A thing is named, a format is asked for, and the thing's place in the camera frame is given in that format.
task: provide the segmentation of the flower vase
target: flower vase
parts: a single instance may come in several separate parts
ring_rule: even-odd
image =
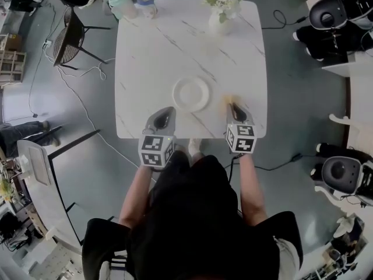
[[[232,31],[233,20],[225,19],[220,23],[220,16],[217,13],[212,13],[209,19],[209,29],[211,33],[216,35],[227,35]]]

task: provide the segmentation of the white marble table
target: white marble table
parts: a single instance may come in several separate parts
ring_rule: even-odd
[[[174,106],[173,86],[199,76],[210,87],[210,102],[200,112],[177,109],[177,138],[224,138],[224,95],[238,95],[264,137],[267,76],[258,9],[243,1],[233,31],[210,35],[210,8],[203,0],[157,0],[159,14],[147,20],[119,21],[115,60],[115,115],[120,138],[138,138],[149,116]]]
[[[66,213],[47,151],[28,140],[19,140],[17,147],[22,168],[20,177],[25,180],[35,209],[48,230],[47,239],[55,236],[80,250],[80,241]]]

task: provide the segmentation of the power strip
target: power strip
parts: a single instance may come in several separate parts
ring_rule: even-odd
[[[43,44],[43,50],[46,48],[50,48],[52,46],[52,41],[51,40],[46,40]]]

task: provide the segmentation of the gray floor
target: gray floor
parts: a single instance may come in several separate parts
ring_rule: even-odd
[[[277,26],[272,17],[274,9],[283,11],[288,22],[307,14],[305,0],[251,0],[259,9],[262,27]],[[53,29],[65,7],[50,0],[57,11]],[[86,25],[109,26],[110,31],[90,30],[84,47],[103,59],[115,57],[117,23],[101,11],[96,2],[76,13]],[[41,45],[50,32],[53,12],[44,7],[35,13],[25,42],[28,53],[27,70],[21,85],[5,89],[5,120],[30,116],[27,97],[32,78],[41,53]],[[62,29],[59,25],[52,38]],[[268,74],[268,130],[255,149],[257,165],[273,167],[291,158],[298,152],[313,154],[318,142],[341,144],[343,129],[328,120],[330,113],[344,114],[344,79],[320,69],[321,64],[304,52],[304,46],[291,40],[296,26],[282,30],[264,30]],[[81,68],[68,74],[79,75],[97,61],[79,53],[71,62]],[[115,128],[114,111],[114,61],[103,66],[107,74],[101,80],[97,71],[81,78],[64,77],[79,94],[89,116],[103,137],[121,153],[139,162],[137,140],[119,139]],[[60,131],[62,144],[92,131],[79,100],[64,85],[58,71],[42,57],[33,90],[31,109],[38,113],[39,120],[48,119],[53,125],[63,125]],[[16,120],[18,124],[32,120]],[[223,140],[209,140],[206,153],[216,155],[223,165],[230,163],[231,156]],[[300,227],[304,253],[317,248],[330,238],[341,215],[320,193],[314,191],[309,171],[317,160],[305,158],[282,169],[266,172],[258,170],[259,180],[265,192],[268,213],[273,215],[290,210],[296,214]],[[99,136],[82,143],[78,148],[54,160],[57,179],[66,206],[77,202],[69,213],[72,223],[83,238],[86,222],[93,217],[118,216],[124,196],[132,181],[135,167],[109,148]],[[233,172],[232,185],[238,192],[238,168]]]

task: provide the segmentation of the white robot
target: white robot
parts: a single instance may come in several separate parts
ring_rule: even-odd
[[[163,108],[146,122],[139,139],[141,164],[153,168],[165,168],[175,151],[176,110]],[[253,153],[256,143],[256,128],[248,109],[237,103],[227,105],[226,140],[234,153]]]

